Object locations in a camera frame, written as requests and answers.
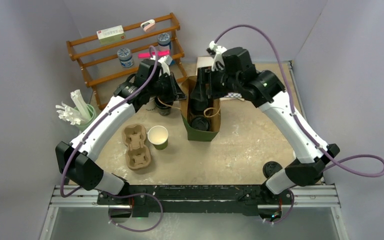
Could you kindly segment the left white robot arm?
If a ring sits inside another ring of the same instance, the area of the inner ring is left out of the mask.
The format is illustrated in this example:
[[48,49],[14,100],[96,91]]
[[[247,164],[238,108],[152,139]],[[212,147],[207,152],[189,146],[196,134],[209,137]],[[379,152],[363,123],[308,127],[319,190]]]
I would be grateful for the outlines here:
[[95,161],[120,126],[151,98],[164,102],[185,99],[166,61],[166,56],[159,60],[154,57],[143,59],[137,72],[117,87],[92,123],[69,143],[61,141],[56,146],[63,181],[69,179],[85,190],[109,193],[110,199],[118,205],[128,201],[127,181],[104,171]]

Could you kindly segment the green paper bag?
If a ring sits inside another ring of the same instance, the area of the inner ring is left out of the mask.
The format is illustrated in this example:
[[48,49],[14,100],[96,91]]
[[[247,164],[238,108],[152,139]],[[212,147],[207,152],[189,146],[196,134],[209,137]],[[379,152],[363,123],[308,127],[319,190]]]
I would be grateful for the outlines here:
[[[219,98],[213,98],[208,95],[211,99],[211,106],[203,112],[203,115],[193,115],[191,111],[190,94],[196,85],[196,81],[197,76],[190,76],[180,84],[180,88],[186,94],[187,99],[179,100],[177,109],[180,110],[181,119],[189,141],[211,142],[221,128],[221,101]],[[205,117],[210,122],[210,130],[200,131],[193,129],[191,122],[195,117]]]

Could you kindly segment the white paper cup stack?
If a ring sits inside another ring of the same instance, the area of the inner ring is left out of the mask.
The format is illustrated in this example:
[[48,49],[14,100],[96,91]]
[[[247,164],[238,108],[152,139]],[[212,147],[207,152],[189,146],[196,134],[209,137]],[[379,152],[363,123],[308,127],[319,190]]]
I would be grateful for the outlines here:
[[168,146],[169,133],[164,126],[156,125],[149,129],[147,138],[157,150],[164,150]]

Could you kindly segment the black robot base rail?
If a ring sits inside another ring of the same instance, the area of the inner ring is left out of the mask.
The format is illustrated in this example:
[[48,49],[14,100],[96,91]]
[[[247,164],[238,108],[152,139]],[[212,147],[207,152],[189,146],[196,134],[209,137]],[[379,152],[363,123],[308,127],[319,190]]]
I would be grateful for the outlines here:
[[132,208],[133,217],[150,213],[242,214],[279,219],[282,207],[292,203],[284,190],[272,195],[259,184],[239,185],[130,185],[127,198],[99,193],[97,204]]

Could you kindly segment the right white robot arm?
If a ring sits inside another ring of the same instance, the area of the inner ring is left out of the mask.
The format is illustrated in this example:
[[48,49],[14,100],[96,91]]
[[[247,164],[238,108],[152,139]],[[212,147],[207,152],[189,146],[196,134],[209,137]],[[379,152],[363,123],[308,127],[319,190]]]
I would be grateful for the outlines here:
[[292,97],[284,82],[270,70],[257,70],[247,49],[213,46],[206,51],[212,63],[197,69],[196,85],[189,95],[192,111],[203,113],[211,100],[229,93],[241,94],[275,124],[294,150],[292,163],[266,176],[260,187],[262,200],[272,204],[293,186],[316,183],[330,158],[339,153],[339,147],[315,133],[290,102]]

